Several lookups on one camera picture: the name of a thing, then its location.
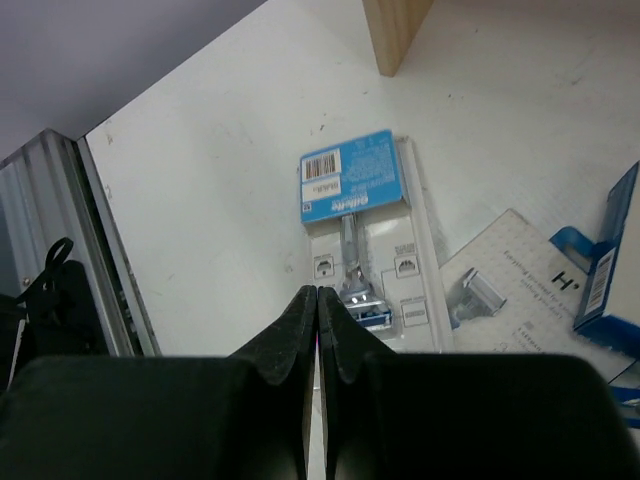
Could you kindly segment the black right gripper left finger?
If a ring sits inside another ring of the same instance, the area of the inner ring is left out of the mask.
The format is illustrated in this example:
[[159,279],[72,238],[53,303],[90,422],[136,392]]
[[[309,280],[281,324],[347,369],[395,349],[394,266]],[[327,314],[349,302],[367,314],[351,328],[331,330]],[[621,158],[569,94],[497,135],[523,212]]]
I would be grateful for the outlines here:
[[1,399],[5,479],[303,479],[317,290],[227,357],[49,357]]

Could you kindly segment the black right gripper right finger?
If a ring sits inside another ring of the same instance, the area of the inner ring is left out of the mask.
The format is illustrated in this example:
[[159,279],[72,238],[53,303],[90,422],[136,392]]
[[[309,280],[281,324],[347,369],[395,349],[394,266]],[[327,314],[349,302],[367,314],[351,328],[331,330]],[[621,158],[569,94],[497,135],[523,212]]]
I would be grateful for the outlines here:
[[609,386],[557,354],[397,353],[318,292],[330,479],[635,479]]

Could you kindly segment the Gillette blue razor blister pack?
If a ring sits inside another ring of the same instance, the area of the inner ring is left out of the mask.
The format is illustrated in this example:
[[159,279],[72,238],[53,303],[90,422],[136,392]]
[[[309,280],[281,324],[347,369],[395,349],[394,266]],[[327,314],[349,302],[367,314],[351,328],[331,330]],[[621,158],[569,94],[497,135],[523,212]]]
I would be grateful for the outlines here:
[[453,351],[413,142],[380,130],[302,155],[298,173],[313,283],[396,351]]

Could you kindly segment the grey Harry's razor box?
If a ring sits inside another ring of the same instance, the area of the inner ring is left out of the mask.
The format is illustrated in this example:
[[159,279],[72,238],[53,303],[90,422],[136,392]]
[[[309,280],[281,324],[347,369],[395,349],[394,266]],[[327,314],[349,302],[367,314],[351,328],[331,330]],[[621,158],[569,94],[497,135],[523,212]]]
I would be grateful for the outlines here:
[[607,356],[573,331],[585,273],[514,210],[465,245],[441,276],[458,351]]

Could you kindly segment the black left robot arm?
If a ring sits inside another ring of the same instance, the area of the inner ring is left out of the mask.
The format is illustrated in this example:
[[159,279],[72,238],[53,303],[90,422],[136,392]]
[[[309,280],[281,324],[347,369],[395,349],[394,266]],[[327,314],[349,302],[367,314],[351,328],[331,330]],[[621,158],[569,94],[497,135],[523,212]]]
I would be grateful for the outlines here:
[[26,290],[1,296],[2,392],[37,357],[109,353],[84,265],[69,258],[73,246],[57,240]]

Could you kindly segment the wooden two-tier shelf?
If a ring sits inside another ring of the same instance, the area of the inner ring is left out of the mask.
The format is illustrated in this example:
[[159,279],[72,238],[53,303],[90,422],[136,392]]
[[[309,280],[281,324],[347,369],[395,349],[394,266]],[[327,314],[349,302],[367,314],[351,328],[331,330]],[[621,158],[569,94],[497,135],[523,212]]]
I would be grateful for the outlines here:
[[399,70],[433,0],[363,0],[378,71],[393,77]]

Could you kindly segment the blue Harry's razor box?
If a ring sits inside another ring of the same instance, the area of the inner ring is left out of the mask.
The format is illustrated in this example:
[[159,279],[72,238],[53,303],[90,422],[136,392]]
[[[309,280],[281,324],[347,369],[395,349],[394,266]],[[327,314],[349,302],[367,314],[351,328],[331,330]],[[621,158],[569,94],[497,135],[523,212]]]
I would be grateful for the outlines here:
[[608,193],[598,239],[574,227],[558,230],[551,243],[571,261],[589,264],[576,333],[592,342],[639,357],[639,165],[632,167]]

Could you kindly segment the aluminium table frame rail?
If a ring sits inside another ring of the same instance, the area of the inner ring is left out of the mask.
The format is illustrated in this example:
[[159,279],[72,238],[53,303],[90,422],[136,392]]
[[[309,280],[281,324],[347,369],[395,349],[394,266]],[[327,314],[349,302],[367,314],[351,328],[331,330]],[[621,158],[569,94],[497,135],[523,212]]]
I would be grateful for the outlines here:
[[52,351],[160,355],[86,140],[45,129],[2,159],[1,300]]

